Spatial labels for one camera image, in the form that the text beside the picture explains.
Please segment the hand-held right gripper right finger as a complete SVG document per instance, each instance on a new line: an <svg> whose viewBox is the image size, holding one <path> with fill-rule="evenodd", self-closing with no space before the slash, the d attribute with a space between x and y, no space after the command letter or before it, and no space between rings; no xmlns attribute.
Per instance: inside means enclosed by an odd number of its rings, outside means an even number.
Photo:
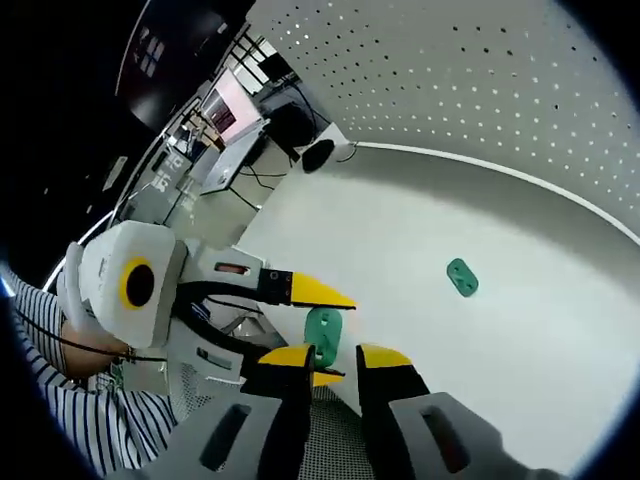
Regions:
<svg viewBox="0 0 640 480"><path fill-rule="evenodd" d="M500 432L453 396L429 391L411 360L372 344L356 347L368 460L378 479L562 479L529 468Z"/></svg>

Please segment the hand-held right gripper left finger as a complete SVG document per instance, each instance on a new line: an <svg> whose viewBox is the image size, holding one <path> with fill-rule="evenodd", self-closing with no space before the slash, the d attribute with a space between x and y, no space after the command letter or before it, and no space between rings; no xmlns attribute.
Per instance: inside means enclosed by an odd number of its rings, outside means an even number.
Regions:
<svg viewBox="0 0 640 480"><path fill-rule="evenodd" d="M315 347L275 349L238 391L174 430L144 479L296 479L310 430Z"/></svg>

